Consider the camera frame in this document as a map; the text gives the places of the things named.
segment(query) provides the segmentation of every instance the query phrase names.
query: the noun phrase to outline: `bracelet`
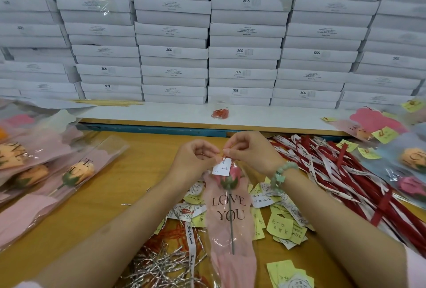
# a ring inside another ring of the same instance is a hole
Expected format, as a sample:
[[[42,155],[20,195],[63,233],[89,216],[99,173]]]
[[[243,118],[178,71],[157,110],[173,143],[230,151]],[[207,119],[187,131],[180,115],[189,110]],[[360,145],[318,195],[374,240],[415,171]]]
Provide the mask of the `bracelet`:
[[[274,176],[272,177],[272,179],[270,180],[270,187],[272,190],[274,190],[277,193],[283,193],[284,191],[281,189],[281,185],[284,183],[285,180],[285,176],[283,176],[283,172],[287,169],[290,168],[294,168],[294,169],[299,169],[299,166],[297,165],[297,163],[289,161],[286,162],[286,164],[282,167],[279,167],[276,171],[276,173],[274,174]]]

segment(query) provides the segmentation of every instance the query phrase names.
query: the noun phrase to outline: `left hand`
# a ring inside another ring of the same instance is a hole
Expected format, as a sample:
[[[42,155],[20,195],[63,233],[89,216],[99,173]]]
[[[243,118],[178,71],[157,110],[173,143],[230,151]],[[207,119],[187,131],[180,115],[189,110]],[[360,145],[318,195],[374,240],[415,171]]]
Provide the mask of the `left hand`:
[[[205,140],[194,140],[181,145],[170,167],[168,176],[177,179],[185,190],[191,187],[202,173],[218,163],[222,158],[220,150]]]

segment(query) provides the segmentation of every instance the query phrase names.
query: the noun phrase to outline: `wooden table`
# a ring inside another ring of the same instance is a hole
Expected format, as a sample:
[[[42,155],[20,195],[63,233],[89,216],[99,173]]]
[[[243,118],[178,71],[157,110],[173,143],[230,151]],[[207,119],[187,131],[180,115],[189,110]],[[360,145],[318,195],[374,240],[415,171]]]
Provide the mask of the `wooden table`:
[[[0,253],[0,288],[10,288],[22,280],[30,279],[55,258],[124,211],[127,206],[122,204],[135,202],[149,187],[159,182],[178,147],[195,138],[117,132],[101,132],[98,137],[112,134],[125,139],[130,149],[27,235]],[[224,138],[205,139],[219,148],[226,142]],[[264,176],[249,168],[246,171],[252,183],[264,181]],[[270,209],[263,208],[262,214],[268,222]],[[266,238],[254,241],[257,255],[256,287],[272,287],[266,263],[286,259],[291,259],[296,268],[305,269],[315,279],[316,287],[354,287],[315,233],[308,231],[308,241],[287,250],[284,245],[275,242],[266,230],[264,232]]]

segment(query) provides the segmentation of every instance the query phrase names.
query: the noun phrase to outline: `table surface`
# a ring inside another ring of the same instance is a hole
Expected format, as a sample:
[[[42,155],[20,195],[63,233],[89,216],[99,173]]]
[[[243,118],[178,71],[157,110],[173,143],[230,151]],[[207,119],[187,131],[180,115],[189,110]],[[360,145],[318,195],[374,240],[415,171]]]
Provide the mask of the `table surface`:
[[[119,215],[127,208],[122,204],[135,202],[162,179],[178,147],[195,138],[117,132],[100,132],[97,136],[104,138],[113,134],[126,140],[130,148],[33,230],[0,253],[0,288],[10,288],[30,279],[62,253]],[[220,148],[226,142],[226,139],[218,137],[204,139]],[[264,181],[264,176],[250,168],[246,168],[246,171],[253,184]],[[424,216],[415,207],[410,209]],[[270,209],[266,207],[261,211],[267,223]],[[256,288],[272,287],[267,263],[287,259],[291,259],[296,268],[305,269],[315,279],[316,287],[354,287],[345,271],[322,246],[316,233],[308,231],[308,241],[287,250],[284,245],[275,242],[266,230],[264,232],[264,239],[253,241],[257,256]]]
[[[226,129],[300,133],[313,135],[347,135],[322,117],[348,118],[354,111],[281,106],[228,105],[227,119],[214,119],[214,104],[189,105],[150,103],[143,105],[98,106],[79,113],[83,122],[167,126],[195,129]]]

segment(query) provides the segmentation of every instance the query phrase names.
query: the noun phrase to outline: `white shelf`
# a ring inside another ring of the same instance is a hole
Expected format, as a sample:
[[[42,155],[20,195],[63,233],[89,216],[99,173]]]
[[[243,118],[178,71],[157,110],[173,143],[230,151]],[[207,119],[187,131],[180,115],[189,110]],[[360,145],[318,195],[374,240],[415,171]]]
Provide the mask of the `white shelf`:
[[[145,102],[128,107],[97,106],[79,114],[83,122],[188,127],[203,129],[257,130],[318,135],[343,135],[321,120],[322,117],[347,118],[353,111],[229,105],[227,119],[214,119],[213,104],[188,105]]]

